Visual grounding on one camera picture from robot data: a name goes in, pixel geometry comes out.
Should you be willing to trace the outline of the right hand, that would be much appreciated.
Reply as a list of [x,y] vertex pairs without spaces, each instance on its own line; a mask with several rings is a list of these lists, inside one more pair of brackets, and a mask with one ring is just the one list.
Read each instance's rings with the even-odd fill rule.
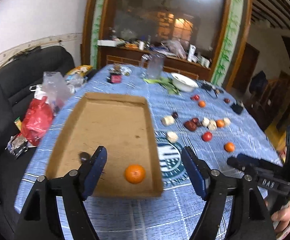
[[290,203],[272,215],[272,221],[277,222],[276,239],[285,239],[290,233]]

